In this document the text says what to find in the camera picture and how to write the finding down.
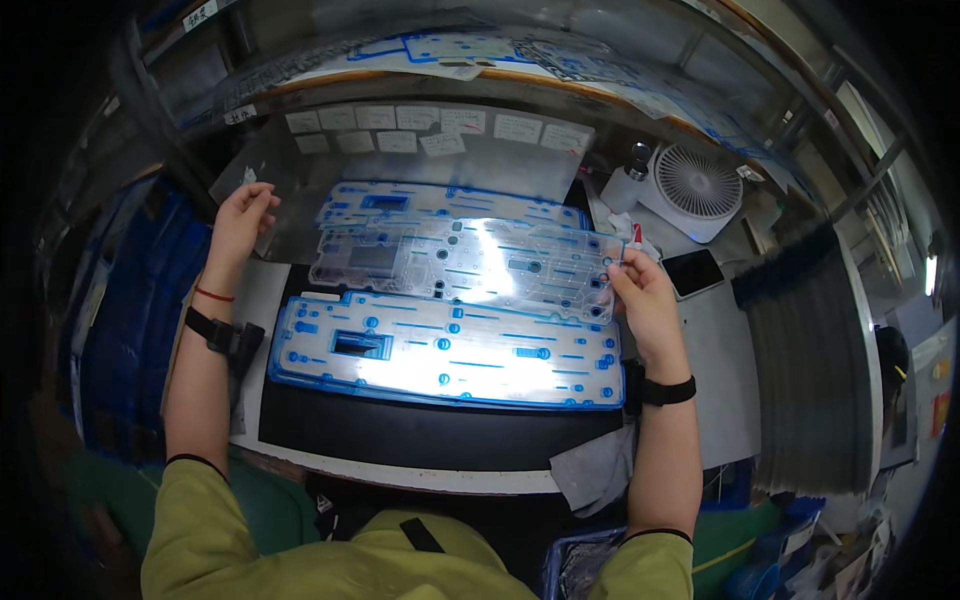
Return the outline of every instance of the clear acrylic sheet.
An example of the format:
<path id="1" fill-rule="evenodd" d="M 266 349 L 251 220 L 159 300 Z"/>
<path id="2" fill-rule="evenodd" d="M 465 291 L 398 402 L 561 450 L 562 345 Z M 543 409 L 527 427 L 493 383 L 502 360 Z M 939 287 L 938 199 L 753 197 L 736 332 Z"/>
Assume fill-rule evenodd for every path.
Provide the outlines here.
<path id="1" fill-rule="evenodd" d="M 624 400 L 616 324 L 366 292 L 290 298 L 268 373 L 327 392 L 419 402 L 589 410 Z"/>
<path id="2" fill-rule="evenodd" d="M 501 219 L 374 217 L 365 225 L 325 228 L 309 278 L 316 285 L 607 324 L 614 296 L 606 268 L 620 264 L 623 248 L 603 233 Z"/>
<path id="3" fill-rule="evenodd" d="M 583 229 L 587 218 L 573 206 L 456 187 L 392 181 L 341 181 L 333 186 L 314 225 L 364 224 L 370 217 L 421 219 L 496 215 L 531 224 Z"/>

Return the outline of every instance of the person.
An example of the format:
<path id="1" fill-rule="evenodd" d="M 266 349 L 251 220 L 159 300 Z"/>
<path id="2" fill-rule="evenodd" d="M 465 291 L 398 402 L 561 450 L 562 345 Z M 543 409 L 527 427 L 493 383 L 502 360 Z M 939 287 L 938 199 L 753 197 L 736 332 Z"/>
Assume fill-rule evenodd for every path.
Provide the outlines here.
<path id="1" fill-rule="evenodd" d="M 231 297 L 258 233 L 280 199 L 269 183 L 236 190 L 217 213 L 192 307 L 231 320 Z M 673 288 L 646 254 L 627 250 L 611 285 L 636 337 L 647 378 L 691 379 Z M 167 465 L 141 569 L 156 598 L 534 599 L 493 549 L 452 518 L 388 510 L 351 541 L 321 541 L 257 554 L 230 492 L 228 363 L 185 327 L 164 409 Z M 691 598 L 694 523 L 702 489 L 693 400 L 643 409 L 626 540 L 602 568 L 591 598 Z"/>

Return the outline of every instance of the workbench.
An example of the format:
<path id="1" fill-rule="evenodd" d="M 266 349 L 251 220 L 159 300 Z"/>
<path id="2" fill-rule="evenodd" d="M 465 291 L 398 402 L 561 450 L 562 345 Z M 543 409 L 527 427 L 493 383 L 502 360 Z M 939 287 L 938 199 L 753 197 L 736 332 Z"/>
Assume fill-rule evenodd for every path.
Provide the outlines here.
<path id="1" fill-rule="evenodd" d="M 633 214 L 664 255 L 702 248 L 638 206 Z M 746 316 L 729 279 L 751 256 L 732 222 L 710 245 L 728 278 L 680 303 L 697 377 L 704 468 L 760 450 L 756 362 Z M 621 411 L 551 412 L 449 408 L 337 396 L 277 384 L 266 375 L 277 312 L 310 290 L 305 265 L 251 259 L 236 293 L 234 320 L 267 331 L 240 402 L 244 432 L 233 444 L 329 475 L 387 486 L 455 493 L 557 492 L 550 456 L 622 424 Z M 633 347 L 625 325 L 624 348 Z M 632 354 L 625 351 L 624 358 Z"/>

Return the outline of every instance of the fan grille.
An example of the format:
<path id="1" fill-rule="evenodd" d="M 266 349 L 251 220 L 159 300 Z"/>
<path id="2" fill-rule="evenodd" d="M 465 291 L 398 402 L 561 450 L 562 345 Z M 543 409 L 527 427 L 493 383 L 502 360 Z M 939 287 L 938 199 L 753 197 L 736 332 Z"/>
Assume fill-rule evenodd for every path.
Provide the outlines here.
<path id="1" fill-rule="evenodd" d="M 682 146 L 673 145 L 657 159 L 657 187 L 682 212 L 698 219 L 721 219 L 740 207 L 743 181 Z"/>

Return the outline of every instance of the cloth rag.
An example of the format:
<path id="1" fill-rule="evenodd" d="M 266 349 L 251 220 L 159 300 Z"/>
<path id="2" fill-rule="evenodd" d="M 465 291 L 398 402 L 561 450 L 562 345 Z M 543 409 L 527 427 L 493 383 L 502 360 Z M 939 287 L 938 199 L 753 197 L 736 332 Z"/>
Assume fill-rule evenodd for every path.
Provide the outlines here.
<path id="1" fill-rule="evenodd" d="M 579 518 L 619 498 L 634 474 L 636 425 L 580 444 L 550 459 L 550 474 Z"/>
<path id="2" fill-rule="evenodd" d="M 634 222 L 629 212 L 619 215 L 610 214 L 607 220 L 616 231 L 615 235 L 627 242 L 627 248 L 636 248 L 653 258 L 654 262 L 660 262 L 660 251 L 650 240 L 640 234 L 640 224 Z"/>

